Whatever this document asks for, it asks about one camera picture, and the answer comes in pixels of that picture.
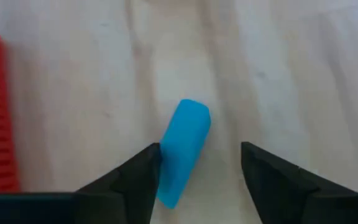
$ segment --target wood grain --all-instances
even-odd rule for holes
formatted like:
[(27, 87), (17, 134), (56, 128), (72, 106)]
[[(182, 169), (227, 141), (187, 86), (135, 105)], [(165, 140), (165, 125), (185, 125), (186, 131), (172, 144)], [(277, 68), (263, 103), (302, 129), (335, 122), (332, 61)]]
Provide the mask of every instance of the wood grain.
[(358, 191), (358, 1), (0, 0), (0, 35), (25, 190), (96, 179), (192, 98), (209, 138), (153, 223), (260, 223), (241, 141)]

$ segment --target wooden surface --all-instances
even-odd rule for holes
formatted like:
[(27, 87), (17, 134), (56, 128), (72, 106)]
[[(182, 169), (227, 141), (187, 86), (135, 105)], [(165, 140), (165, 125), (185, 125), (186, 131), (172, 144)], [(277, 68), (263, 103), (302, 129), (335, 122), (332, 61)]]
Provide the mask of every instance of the wooden surface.
[(192, 98), (209, 138), (152, 223), (260, 223), (241, 141), (358, 191), (358, 1), (0, 0), (0, 35), (25, 190), (96, 179)]

